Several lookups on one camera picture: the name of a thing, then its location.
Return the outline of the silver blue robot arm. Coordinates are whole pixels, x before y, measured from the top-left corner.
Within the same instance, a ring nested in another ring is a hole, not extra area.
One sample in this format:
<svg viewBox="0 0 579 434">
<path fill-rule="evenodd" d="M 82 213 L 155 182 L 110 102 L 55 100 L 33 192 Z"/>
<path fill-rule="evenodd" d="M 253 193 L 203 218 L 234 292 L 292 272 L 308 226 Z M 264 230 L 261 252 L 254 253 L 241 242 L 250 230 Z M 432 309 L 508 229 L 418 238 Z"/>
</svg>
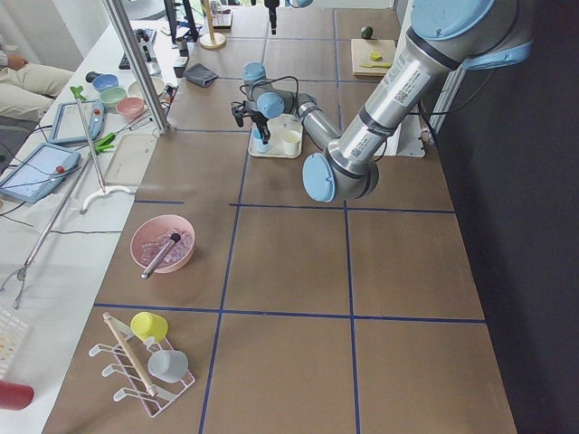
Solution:
<svg viewBox="0 0 579 434">
<path fill-rule="evenodd" d="M 315 99 L 277 90 L 264 66 L 243 68 L 245 99 L 232 104 L 237 124 L 250 118 L 263 142 L 267 123 L 296 116 L 320 152 L 309 156 L 302 182 L 310 198 L 328 203 L 371 193 L 379 179 L 373 159 L 432 82 L 459 67 L 496 69 L 520 63 L 532 47 L 533 1 L 415 1 L 405 46 L 345 131 L 338 131 Z"/>
</svg>

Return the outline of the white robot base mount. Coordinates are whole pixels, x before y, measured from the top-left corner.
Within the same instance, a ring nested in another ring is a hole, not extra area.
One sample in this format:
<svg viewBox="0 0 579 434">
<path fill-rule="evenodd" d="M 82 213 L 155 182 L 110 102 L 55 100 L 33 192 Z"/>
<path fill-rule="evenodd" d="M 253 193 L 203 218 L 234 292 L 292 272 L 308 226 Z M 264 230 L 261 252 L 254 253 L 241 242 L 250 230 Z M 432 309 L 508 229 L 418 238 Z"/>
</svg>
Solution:
<svg viewBox="0 0 579 434">
<path fill-rule="evenodd" d="M 430 124 L 437 133 L 446 118 L 445 112 L 451 110 L 451 105 L 458 93 L 466 71 L 459 67 L 448 74 L 445 81 L 439 80 L 422 98 L 422 113 L 417 108 L 417 115 L 408 116 L 400 126 L 397 142 L 394 146 L 395 156 L 424 157 L 428 145 L 432 144 L 432 135 L 428 129 Z"/>
</svg>

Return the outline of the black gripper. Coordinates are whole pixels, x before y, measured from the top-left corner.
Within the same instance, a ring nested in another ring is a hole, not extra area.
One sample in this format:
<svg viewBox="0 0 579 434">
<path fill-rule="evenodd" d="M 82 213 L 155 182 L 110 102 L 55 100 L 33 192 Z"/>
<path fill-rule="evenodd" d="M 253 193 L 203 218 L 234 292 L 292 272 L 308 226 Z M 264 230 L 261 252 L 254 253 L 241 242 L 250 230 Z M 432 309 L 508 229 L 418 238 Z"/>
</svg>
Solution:
<svg viewBox="0 0 579 434">
<path fill-rule="evenodd" d="M 232 101 L 231 112 L 238 127 L 244 126 L 244 119 L 250 118 L 254 123 L 252 125 L 252 136 L 261 136 L 262 143 L 268 145 L 271 139 L 271 132 L 267 125 L 267 119 L 260 113 L 259 110 L 253 110 L 248 107 L 249 102 Z"/>
</svg>

